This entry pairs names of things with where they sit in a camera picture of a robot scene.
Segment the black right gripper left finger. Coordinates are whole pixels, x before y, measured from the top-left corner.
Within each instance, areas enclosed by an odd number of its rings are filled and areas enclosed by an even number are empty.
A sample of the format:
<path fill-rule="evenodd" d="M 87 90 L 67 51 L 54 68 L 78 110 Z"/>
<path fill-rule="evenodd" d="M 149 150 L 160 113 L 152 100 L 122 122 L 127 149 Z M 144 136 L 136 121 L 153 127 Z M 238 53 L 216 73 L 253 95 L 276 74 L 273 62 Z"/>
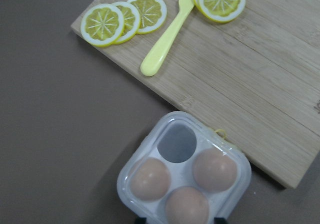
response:
<path fill-rule="evenodd" d="M 134 224 L 147 224 L 146 217 L 137 217 L 134 221 Z"/>

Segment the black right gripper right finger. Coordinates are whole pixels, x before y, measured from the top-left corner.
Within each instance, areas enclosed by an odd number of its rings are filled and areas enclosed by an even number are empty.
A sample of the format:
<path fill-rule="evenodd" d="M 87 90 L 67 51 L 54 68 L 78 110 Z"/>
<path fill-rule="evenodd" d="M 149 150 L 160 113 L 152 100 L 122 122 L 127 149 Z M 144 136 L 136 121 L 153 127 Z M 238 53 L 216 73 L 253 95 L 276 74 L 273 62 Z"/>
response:
<path fill-rule="evenodd" d="M 214 224 L 228 224 L 228 221 L 224 217 L 215 217 Z"/>

